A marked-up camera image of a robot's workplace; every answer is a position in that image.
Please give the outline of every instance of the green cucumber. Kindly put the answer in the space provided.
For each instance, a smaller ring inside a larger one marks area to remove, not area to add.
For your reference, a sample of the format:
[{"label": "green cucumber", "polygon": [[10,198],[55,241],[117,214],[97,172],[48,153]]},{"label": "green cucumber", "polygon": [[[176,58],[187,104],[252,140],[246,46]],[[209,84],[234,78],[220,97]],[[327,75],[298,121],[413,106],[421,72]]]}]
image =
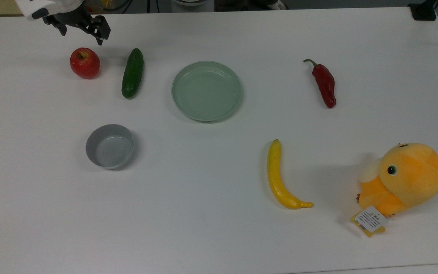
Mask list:
[{"label": "green cucumber", "polygon": [[128,61],[123,75],[121,93],[127,99],[132,99],[138,92],[138,87],[143,77],[144,59],[143,54],[137,48],[129,54]]}]

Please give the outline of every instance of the bowl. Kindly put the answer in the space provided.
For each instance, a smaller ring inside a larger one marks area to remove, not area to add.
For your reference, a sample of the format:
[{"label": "bowl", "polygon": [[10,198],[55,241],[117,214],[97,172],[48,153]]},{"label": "bowl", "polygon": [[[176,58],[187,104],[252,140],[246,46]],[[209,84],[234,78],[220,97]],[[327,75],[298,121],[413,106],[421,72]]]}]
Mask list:
[{"label": "bowl", "polygon": [[104,125],[94,130],[86,143],[89,160],[107,169],[124,166],[133,150],[133,135],[127,128],[117,124]]},{"label": "bowl", "polygon": [[172,98],[187,117],[214,122],[236,110],[242,99],[242,88],[230,68],[213,61],[201,61],[177,74],[172,84]]}]

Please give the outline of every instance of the yellow stuffed animal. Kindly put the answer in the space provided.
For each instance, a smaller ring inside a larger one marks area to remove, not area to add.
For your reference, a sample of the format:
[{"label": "yellow stuffed animal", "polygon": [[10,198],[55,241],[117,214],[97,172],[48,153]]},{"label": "yellow stuffed animal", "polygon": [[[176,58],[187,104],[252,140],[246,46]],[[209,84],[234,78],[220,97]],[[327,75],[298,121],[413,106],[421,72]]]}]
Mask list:
[{"label": "yellow stuffed animal", "polygon": [[438,193],[438,155],[424,144],[398,144],[368,166],[359,180],[359,205],[374,206],[389,217]]}]

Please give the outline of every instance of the gray bowl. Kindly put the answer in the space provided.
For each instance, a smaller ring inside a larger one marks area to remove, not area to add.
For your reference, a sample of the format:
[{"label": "gray bowl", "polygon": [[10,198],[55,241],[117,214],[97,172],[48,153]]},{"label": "gray bowl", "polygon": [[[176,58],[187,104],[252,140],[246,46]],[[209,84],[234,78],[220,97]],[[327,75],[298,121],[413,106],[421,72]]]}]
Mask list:
[{"label": "gray bowl", "polygon": [[120,168],[133,154],[134,139],[122,125],[109,124],[96,129],[87,139],[89,160],[107,169]]}]

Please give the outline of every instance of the plate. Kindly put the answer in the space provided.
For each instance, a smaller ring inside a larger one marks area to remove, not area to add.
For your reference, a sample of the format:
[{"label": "plate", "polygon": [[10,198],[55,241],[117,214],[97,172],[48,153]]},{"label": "plate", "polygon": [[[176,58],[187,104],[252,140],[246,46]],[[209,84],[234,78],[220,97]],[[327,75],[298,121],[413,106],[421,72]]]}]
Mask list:
[{"label": "plate", "polygon": [[212,122],[236,110],[242,99],[241,83],[223,64],[202,61],[182,69],[172,85],[177,107],[191,119]]}]

